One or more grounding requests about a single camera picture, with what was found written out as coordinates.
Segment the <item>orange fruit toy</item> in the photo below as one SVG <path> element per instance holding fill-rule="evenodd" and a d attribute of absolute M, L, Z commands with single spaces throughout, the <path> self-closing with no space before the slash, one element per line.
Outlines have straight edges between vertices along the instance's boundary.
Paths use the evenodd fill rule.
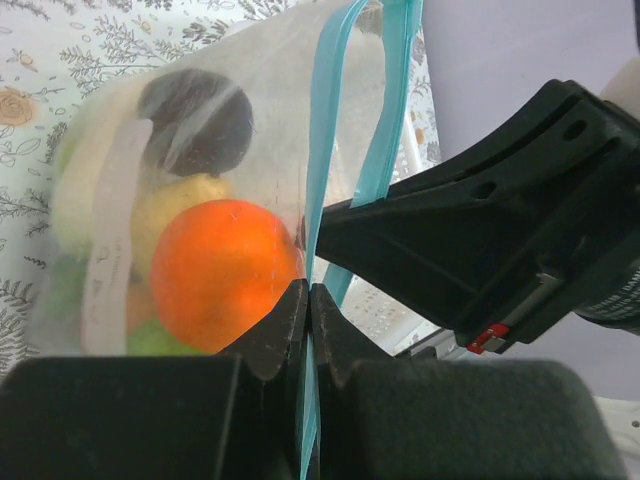
<path fill-rule="evenodd" d="M 237 199 L 180 213 L 162 232 L 150 281 L 159 320 L 186 347 L 218 353 L 301 278 L 300 252 L 271 211 Z"/>

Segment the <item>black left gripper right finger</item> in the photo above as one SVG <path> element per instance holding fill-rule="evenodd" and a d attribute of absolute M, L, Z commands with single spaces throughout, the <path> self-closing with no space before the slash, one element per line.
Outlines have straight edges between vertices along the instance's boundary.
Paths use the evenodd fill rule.
<path fill-rule="evenodd" d="M 552 361 L 397 359 L 322 285 L 309 314 L 322 479 L 623 479 L 585 383 Z"/>

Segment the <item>peach toy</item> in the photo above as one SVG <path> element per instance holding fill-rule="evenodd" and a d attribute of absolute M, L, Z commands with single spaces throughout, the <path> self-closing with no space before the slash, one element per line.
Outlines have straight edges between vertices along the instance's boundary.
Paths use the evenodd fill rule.
<path fill-rule="evenodd" d="M 151 291 L 140 283 L 131 284 L 126 296 L 126 324 L 131 332 L 155 316 L 155 304 Z"/>

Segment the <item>green fruit toy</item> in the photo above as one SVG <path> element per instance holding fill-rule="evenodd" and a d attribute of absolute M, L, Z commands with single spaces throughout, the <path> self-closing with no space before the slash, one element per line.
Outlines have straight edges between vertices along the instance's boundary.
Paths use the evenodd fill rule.
<path fill-rule="evenodd" d="M 157 318 L 152 318 L 127 335 L 130 356 L 194 356 L 194 350 L 173 337 Z"/>

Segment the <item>yellow pear toy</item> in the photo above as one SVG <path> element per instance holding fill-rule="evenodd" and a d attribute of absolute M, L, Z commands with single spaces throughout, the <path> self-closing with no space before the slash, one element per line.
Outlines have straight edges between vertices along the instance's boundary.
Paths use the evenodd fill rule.
<path fill-rule="evenodd" d="M 231 197 L 232 185 L 228 180 L 201 173 L 160 186 L 139 198 L 130 220 L 132 266 L 136 275 L 149 283 L 161 234 L 179 214 L 202 203 Z"/>

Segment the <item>dark brown mangosteen toy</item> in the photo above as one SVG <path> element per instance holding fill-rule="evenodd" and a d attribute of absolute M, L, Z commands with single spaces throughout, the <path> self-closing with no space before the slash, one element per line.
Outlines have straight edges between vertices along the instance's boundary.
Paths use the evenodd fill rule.
<path fill-rule="evenodd" d="M 144 161 L 172 175 L 217 177 L 237 167 L 253 135 L 253 109 L 226 76 L 182 69 L 150 81 L 137 114 L 153 124 Z"/>

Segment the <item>clear zip top bag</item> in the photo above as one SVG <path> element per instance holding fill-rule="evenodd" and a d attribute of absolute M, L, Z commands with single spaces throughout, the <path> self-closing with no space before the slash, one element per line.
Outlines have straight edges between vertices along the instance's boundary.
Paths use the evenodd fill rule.
<path fill-rule="evenodd" d="M 141 119 L 139 97 L 163 74 L 188 68 L 222 74 L 249 98 L 253 135 L 241 163 L 217 177 L 232 185 L 227 199 L 261 206 L 284 222 L 300 252 L 299 279 L 308 284 L 321 209 L 346 200 L 361 205 L 389 189 L 421 14 L 418 1 L 304 1 L 165 66 L 112 80 L 88 99 L 64 134 L 53 192 L 67 163 L 63 157 L 87 123 Z M 183 178 L 147 165 L 145 148 L 132 205 L 95 204 L 102 221 L 93 227 L 91 252 L 74 256 L 87 259 L 76 340 L 46 324 L 48 271 L 28 331 L 39 358 L 132 357 L 126 352 L 132 332 L 127 290 L 140 283 L 152 294 L 150 277 L 144 283 L 132 266 L 132 210 L 142 196 Z"/>

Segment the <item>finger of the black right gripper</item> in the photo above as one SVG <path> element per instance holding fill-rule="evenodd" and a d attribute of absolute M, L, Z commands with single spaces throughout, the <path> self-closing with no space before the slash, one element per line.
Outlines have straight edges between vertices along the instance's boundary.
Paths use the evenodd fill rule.
<path fill-rule="evenodd" d="M 574 313 L 580 269 L 639 240 L 639 122 L 573 81 L 547 82 L 502 126 L 364 206 L 328 206 L 320 258 L 476 354 Z"/>

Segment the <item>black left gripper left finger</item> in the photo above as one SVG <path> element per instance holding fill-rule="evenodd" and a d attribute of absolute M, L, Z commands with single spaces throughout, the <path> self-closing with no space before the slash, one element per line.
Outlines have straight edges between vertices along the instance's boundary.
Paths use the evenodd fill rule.
<path fill-rule="evenodd" d="M 5 479 L 295 479 L 308 284 L 213 356 L 49 357 L 1 384 Z"/>

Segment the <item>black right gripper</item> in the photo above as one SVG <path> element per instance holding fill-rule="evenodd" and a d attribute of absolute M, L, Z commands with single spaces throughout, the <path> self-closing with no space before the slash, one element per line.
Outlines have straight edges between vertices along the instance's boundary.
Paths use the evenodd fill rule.
<path fill-rule="evenodd" d="M 639 240 L 627 239 L 580 269 L 574 312 L 598 326 L 639 335 Z"/>

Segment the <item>white radish toy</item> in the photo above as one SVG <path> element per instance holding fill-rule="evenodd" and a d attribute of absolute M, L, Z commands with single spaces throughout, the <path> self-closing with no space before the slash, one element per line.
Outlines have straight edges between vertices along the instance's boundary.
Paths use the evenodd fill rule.
<path fill-rule="evenodd" d="M 102 221 L 94 208 L 132 205 L 142 154 L 150 138 L 148 119 L 111 119 L 87 123 L 58 176 L 51 221 L 62 252 L 82 257 L 91 252 L 92 233 Z"/>

